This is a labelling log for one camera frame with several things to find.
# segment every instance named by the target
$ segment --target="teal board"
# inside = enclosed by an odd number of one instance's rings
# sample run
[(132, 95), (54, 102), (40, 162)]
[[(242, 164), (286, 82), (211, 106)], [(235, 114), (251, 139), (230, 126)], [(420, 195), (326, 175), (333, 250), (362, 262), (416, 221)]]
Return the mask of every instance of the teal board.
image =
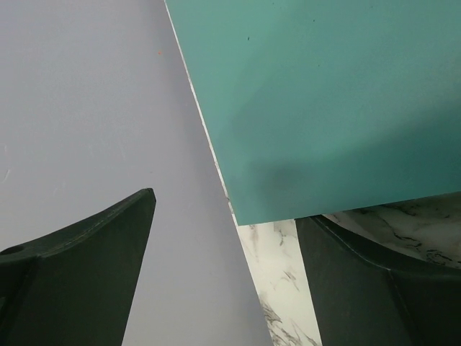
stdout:
[(167, 5), (239, 224), (461, 190), (461, 1)]

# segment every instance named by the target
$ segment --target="hole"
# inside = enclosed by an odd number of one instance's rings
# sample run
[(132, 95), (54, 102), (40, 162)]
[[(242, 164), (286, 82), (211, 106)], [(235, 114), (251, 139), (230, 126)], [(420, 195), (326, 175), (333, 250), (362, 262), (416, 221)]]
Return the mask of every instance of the hole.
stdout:
[(16, 254), (17, 252), (21, 252), (24, 250), (24, 247), (21, 245), (16, 245), (15, 247), (9, 247), (8, 249), (3, 250), (0, 252), (0, 255), (3, 254)]

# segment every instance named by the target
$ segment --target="white edge strip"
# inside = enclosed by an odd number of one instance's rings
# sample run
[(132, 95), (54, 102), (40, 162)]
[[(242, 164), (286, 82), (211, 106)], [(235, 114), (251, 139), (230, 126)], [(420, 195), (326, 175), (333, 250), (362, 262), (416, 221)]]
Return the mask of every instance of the white edge strip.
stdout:
[(174, 39), (176, 40), (176, 43), (177, 43), (177, 45), (179, 47), (179, 52), (181, 53), (182, 63), (184, 64), (184, 67), (186, 69), (186, 75), (187, 75), (187, 79), (189, 81), (190, 89), (192, 91), (192, 95), (194, 95), (195, 104), (197, 105), (197, 109), (199, 111), (200, 120), (202, 121), (202, 125), (203, 125), (203, 128), (205, 130), (205, 135), (207, 136), (208, 144), (210, 145), (211, 154), (213, 155), (213, 161), (215, 162), (216, 170), (218, 171), (219, 179), (221, 181), (221, 185), (223, 186), (225, 197), (228, 199), (230, 213), (232, 215), (232, 219), (233, 219), (234, 224), (236, 225), (236, 227), (238, 227), (236, 216), (233, 213), (232, 205), (231, 205), (231, 202), (229, 201), (228, 191), (225, 188), (223, 175), (221, 174), (221, 170), (219, 168), (218, 160), (216, 159), (216, 154), (215, 154), (215, 151), (213, 149), (213, 144), (211, 143), (210, 134), (208, 133), (208, 129), (207, 129), (207, 126), (205, 124), (205, 120), (203, 119), (202, 110), (200, 109), (200, 104), (199, 104), (199, 101), (197, 99), (197, 94), (195, 93), (194, 84), (192, 83), (192, 80), (190, 78), (189, 69), (187, 68), (186, 60), (184, 59), (184, 54), (182, 52), (181, 45), (179, 44), (178, 35), (176, 34), (176, 29), (174, 28), (174, 23), (173, 23), (173, 20), (171, 19), (171, 14), (170, 14), (170, 11), (169, 11), (169, 8), (168, 8), (168, 4), (166, 3), (166, 0), (164, 1), (164, 3), (165, 3), (165, 7), (166, 7), (166, 13), (168, 13), (168, 17), (170, 19), (171, 27), (173, 28)]

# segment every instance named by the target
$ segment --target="scratch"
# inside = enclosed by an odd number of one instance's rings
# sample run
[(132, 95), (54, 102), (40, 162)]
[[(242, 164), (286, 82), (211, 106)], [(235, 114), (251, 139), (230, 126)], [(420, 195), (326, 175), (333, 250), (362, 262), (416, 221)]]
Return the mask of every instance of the scratch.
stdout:
[(123, 150), (122, 142), (120, 139), (118, 140), (118, 146), (120, 148), (120, 154), (122, 154), (123, 161), (127, 161), (127, 157), (125, 155), (125, 151)]
[(6, 182), (6, 180), (7, 180), (8, 177), (9, 177), (9, 174), (10, 174), (11, 172), (12, 172), (11, 169), (8, 168), (8, 170), (7, 170), (6, 173), (5, 173), (5, 176), (4, 176), (3, 180), (1, 181), (2, 184), (3, 184), (4, 182)]
[(63, 181), (61, 182), (61, 185), (55, 187), (55, 189), (53, 190), (53, 197), (56, 196), (56, 194), (58, 193), (59, 190), (64, 190), (65, 188), (66, 188), (66, 181), (63, 180)]

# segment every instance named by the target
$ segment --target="light gray surface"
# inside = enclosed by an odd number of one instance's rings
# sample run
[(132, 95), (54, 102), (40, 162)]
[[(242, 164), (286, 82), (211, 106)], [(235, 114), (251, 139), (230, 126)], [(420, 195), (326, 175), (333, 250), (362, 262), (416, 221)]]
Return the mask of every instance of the light gray surface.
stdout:
[(124, 345), (271, 345), (163, 2), (2, 1), (0, 23), (1, 247), (153, 187)]

